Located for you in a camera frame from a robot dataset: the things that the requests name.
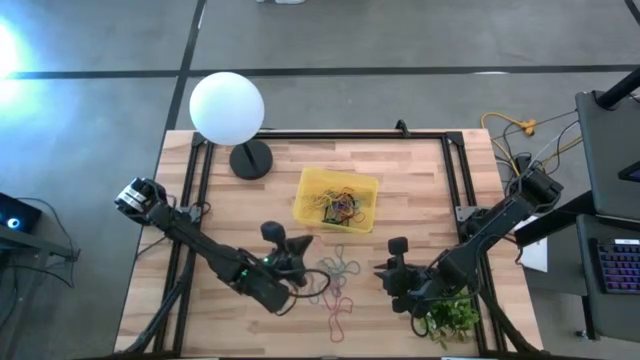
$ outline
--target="concrete floor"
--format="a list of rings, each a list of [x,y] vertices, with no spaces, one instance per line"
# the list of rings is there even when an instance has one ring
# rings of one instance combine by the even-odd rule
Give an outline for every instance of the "concrete floor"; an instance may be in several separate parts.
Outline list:
[[[16,36],[16,71],[178,70],[196,0],[0,0]],[[209,0],[192,69],[350,66],[616,65],[640,62],[640,27],[622,0],[308,0],[300,6]],[[575,108],[576,92],[624,73],[252,78],[274,128],[476,128],[498,111],[543,120]],[[192,128],[187,81],[177,121]],[[82,248],[76,289],[47,279],[16,358],[106,355],[127,292],[140,227],[112,200],[152,176],[176,79],[0,82],[0,191],[46,199]],[[510,139],[537,152],[575,114]],[[505,126],[491,120],[499,135]],[[579,130],[566,134],[569,140]],[[554,174],[589,188],[582,148]],[[64,243],[62,234],[52,241]],[[578,298],[531,289],[545,348],[630,358],[640,345],[581,342]]]

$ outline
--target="white globe lamp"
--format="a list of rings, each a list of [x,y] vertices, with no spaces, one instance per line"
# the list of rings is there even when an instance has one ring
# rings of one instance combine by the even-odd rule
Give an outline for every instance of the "white globe lamp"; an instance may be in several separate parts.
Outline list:
[[[189,113],[196,129],[219,145],[238,145],[229,165],[241,179],[255,180],[273,165],[271,150],[262,141],[251,140],[264,120],[264,101],[249,79],[219,72],[196,85],[189,100]]]

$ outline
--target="green plant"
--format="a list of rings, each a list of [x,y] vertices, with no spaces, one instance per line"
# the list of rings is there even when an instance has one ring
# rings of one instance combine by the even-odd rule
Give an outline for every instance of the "green plant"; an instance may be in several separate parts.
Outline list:
[[[429,338],[445,350],[448,341],[468,341],[467,332],[478,320],[480,315],[468,299],[437,302],[426,317],[419,319],[422,330],[428,331]]]

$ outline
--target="black metal frame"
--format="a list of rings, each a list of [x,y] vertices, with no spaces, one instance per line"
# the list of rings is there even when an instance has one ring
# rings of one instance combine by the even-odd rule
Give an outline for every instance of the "black metal frame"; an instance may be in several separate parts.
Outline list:
[[[459,241],[463,241],[461,232],[460,232],[460,222],[457,220],[455,216],[455,209],[458,206],[462,206],[462,202],[460,200],[460,193],[458,191],[458,182],[456,179],[455,168],[453,165],[453,157],[451,153],[451,146],[455,146],[459,160],[460,160],[460,169],[463,178],[464,189],[466,191],[467,203],[469,206],[476,205],[475,191],[473,188],[473,183],[471,180],[471,171],[469,168],[469,163],[467,160],[467,154],[464,144],[464,139],[461,132],[410,132],[404,122],[402,120],[398,121],[396,126],[397,130],[381,130],[381,131],[262,131],[256,135],[256,139],[324,139],[324,140],[336,140],[336,139],[351,139],[351,140],[359,140],[359,139],[405,139],[407,141],[410,140],[438,140],[442,145],[443,158],[445,163],[445,170],[447,173],[447,182],[449,186],[449,192],[451,195],[451,206],[452,212],[454,213],[454,221],[456,222],[456,230],[458,232]],[[182,198],[180,206],[189,206],[189,198],[191,196],[191,188],[193,183],[193,177],[195,174],[196,167],[196,159],[198,157],[198,152],[203,144],[207,144],[205,159],[203,164],[202,178],[200,182],[200,188],[198,191],[197,202],[196,204],[202,204],[206,198],[207,187],[206,184],[208,182],[211,162],[213,158],[213,144],[208,143],[205,139],[199,134],[194,133],[192,144],[191,144],[191,152],[189,154],[189,161],[187,165],[187,172],[185,175],[185,183],[182,192]],[[165,281],[165,288],[163,294],[163,305],[161,308],[161,312],[163,312],[163,318],[160,320],[159,325],[154,322],[157,320],[154,318],[153,328],[147,327],[147,332],[151,331],[151,334],[155,334],[155,342],[153,344],[153,351],[150,353],[142,353],[144,349],[147,347],[149,342],[144,344],[144,347],[138,346],[133,350],[135,352],[131,353],[116,353],[113,356],[116,358],[176,358],[180,357],[182,351],[182,345],[184,341],[184,331],[186,326],[186,318],[188,314],[189,307],[189,295],[191,290],[191,282],[193,278],[194,264],[195,264],[195,252],[193,250],[189,250],[187,254],[187,260],[184,266],[184,270],[180,275],[180,280],[176,283],[177,272],[178,272],[178,260],[180,257],[182,245],[180,243],[174,242],[171,255],[169,258],[169,264],[167,268],[167,277]],[[495,288],[493,285],[493,280],[491,277],[491,270],[489,266],[489,260],[485,256],[480,260],[479,264],[479,273],[482,279],[484,286],[488,289],[488,291],[495,296]],[[173,345],[170,350],[166,350],[164,348],[164,344],[166,341],[166,318],[169,314],[171,307],[175,304],[178,297],[180,298],[180,305],[178,310],[178,320],[176,322],[175,335],[173,339]],[[478,297],[474,297],[472,299],[472,306],[480,311]],[[503,331],[500,329],[496,319],[489,314],[492,321],[492,326],[494,329],[494,335],[496,339],[496,346],[498,352],[506,352],[506,340]],[[484,332],[484,325],[482,318],[480,321],[475,324],[474,332],[476,336],[476,341],[478,344],[478,352],[480,355],[486,354],[488,351],[491,351],[487,348],[487,340]]]

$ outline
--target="keyboard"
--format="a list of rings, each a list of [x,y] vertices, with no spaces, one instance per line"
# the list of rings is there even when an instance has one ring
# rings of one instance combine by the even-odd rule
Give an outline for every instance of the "keyboard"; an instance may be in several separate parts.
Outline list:
[[[593,239],[593,249],[603,292],[640,295],[640,241]]]

